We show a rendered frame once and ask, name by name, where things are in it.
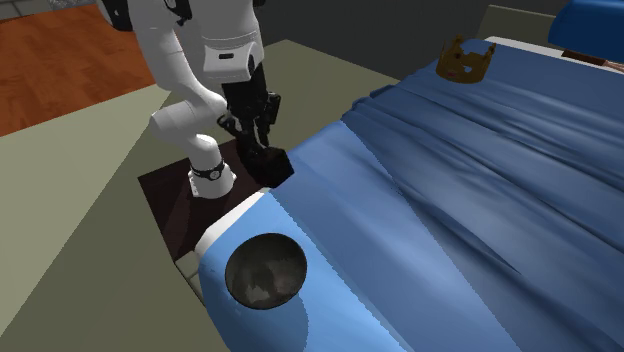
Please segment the blue pillow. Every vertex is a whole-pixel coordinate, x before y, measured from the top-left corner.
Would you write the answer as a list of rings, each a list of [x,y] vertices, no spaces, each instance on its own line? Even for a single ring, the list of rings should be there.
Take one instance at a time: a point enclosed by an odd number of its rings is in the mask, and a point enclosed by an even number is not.
[[[548,42],[624,63],[624,0],[569,0],[552,22]]]

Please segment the black box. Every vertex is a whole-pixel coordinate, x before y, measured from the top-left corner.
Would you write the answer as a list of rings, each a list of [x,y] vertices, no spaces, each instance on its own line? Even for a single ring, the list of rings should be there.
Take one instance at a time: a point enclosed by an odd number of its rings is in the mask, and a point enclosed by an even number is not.
[[[276,188],[294,174],[283,149],[267,147],[252,150],[238,146],[237,154],[247,173],[262,187]]]

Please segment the golden crown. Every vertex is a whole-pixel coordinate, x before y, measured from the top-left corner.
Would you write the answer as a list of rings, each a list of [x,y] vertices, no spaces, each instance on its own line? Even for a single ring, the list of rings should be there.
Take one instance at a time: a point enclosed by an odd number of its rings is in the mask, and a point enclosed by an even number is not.
[[[489,68],[496,43],[491,44],[484,54],[476,52],[465,53],[461,45],[464,38],[457,35],[449,48],[442,47],[436,74],[448,81],[460,84],[474,84],[482,81]]]

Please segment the dark grey bowl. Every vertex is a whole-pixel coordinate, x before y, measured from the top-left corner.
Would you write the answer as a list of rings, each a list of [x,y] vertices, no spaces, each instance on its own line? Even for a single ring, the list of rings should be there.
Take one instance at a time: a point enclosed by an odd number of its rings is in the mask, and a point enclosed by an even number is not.
[[[241,305],[269,310],[291,300],[307,276],[302,247],[280,233],[263,233],[240,244],[225,267],[225,284]]]

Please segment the bed with blue cover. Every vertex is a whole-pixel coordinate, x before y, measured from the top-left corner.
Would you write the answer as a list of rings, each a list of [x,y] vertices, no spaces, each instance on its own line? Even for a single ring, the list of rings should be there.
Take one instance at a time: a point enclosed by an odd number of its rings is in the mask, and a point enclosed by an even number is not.
[[[624,74],[500,46],[481,82],[427,66],[290,158],[199,244],[230,352],[624,352]],[[308,268],[255,310],[224,273],[263,233]]]

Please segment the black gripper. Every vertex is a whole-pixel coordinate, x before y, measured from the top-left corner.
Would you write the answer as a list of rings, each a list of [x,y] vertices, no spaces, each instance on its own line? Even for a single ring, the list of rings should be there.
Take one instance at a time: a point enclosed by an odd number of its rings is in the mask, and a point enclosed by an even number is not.
[[[253,122],[255,119],[258,140],[269,147],[270,127],[276,123],[281,96],[267,91],[263,64],[254,70],[251,79],[221,85],[228,112],[217,119],[217,124],[234,137],[237,147],[249,152],[255,147]]]

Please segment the dark maroon robot stand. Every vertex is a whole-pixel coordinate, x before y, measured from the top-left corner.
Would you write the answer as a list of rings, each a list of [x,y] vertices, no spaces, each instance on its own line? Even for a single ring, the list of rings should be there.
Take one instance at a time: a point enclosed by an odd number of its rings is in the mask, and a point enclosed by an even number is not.
[[[205,230],[260,189],[239,160],[235,143],[220,145],[225,162],[236,174],[233,189],[218,199],[193,196],[182,159],[138,178],[171,258],[176,261],[194,250]]]

